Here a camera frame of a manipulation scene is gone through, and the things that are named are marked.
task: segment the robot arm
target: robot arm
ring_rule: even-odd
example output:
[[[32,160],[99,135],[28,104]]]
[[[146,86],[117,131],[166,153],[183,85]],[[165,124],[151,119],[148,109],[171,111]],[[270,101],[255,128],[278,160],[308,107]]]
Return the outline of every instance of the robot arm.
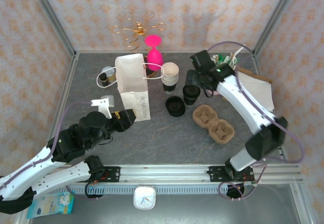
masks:
[[[0,178],[0,212],[17,213],[30,206],[34,197],[60,186],[101,178],[105,168],[98,156],[90,156],[63,171],[46,174],[83,156],[86,150],[102,140],[110,139],[113,132],[127,130],[135,118],[133,110],[109,113],[108,118],[104,113],[91,112],[81,118],[78,124],[60,131],[54,152],[46,161],[36,163],[49,156],[54,139],[49,140],[47,146],[15,172]]]
[[[241,89],[262,110],[263,114],[256,110],[241,93],[235,80],[235,72],[229,65],[215,66],[207,51],[201,51],[190,58],[195,70],[188,71],[186,84],[200,86],[204,90],[218,91],[239,112],[253,133],[253,137],[248,140],[245,147],[225,163],[228,175],[233,178],[284,142],[285,133],[266,119],[263,114],[283,127],[287,127],[287,121],[283,117],[276,118],[268,112],[241,84]]]

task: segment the white paper bag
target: white paper bag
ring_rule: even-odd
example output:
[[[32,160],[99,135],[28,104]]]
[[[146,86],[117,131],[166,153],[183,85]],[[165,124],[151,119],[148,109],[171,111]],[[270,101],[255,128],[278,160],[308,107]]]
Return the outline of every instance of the white paper bag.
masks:
[[[115,60],[118,91],[125,109],[133,109],[136,120],[151,119],[143,54],[119,56]]]

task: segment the black mug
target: black mug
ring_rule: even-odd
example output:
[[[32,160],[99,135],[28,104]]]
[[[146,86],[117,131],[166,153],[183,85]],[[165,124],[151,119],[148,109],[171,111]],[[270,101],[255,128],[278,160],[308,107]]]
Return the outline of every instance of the black mug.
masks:
[[[182,93],[184,103],[188,106],[191,106],[196,102],[197,98],[200,95],[200,87],[186,85],[183,87]]]

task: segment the enclosure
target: enclosure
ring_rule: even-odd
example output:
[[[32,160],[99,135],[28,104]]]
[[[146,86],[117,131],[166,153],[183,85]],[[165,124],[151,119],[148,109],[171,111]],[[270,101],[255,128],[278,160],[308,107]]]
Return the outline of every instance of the enclosure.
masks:
[[[25,164],[54,137],[67,105],[113,95],[113,111],[124,109],[117,85],[99,88],[95,80],[102,68],[115,66],[116,57],[131,54],[130,50],[147,55],[145,37],[134,32],[134,21],[150,28],[145,36],[161,37],[157,48],[164,62],[179,67],[171,95],[163,92],[160,80],[147,80],[150,120],[135,122],[125,132],[114,133],[110,144],[69,162],[78,164],[97,155],[106,166],[120,166],[119,183],[107,184],[105,190],[122,193],[107,194],[98,202],[76,198],[70,215],[29,220],[27,210],[1,213],[2,223],[323,222],[324,0],[0,2],[2,176]],[[118,33],[116,26],[128,30]],[[218,185],[210,183],[206,169],[224,164],[244,147],[253,135],[245,120],[221,96],[207,98],[203,93],[181,117],[172,117],[165,109],[167,98],[183,95],[186,72],[193,69],[190,56],[221,41],[251,48],[251,55],[246,49],[237,55],[240,67],[271,80],[273,113],[287,119],[288,130],[304,148],[301,163],[286,163],[301,156],[298,145],[286,136],[285,143],[266,158],[264,174],[262,168],[254,168],[256,177],[262,175],[255,192],[233,202],[220,198]],[[209,53],[226,56],[237,49],[235,44],[222,44]],[[215,143],[192,120],[193,111],[204,104],[233,126],[235,135],[227,144]],[[72,107],[62,129],[92,111],[98,108]],[[70,187],[84,194],[84,185]],[[138,185],[157,190],[152,210],[133,206]]]

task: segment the white clock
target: white clock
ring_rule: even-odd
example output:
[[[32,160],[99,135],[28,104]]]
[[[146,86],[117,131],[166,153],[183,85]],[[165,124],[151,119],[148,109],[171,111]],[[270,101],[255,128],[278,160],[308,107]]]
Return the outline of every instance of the white clock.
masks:
[[[156,191],[150,186],[139,186],[134,192],[134,206],[140,210],[150,210],[155,206]]]

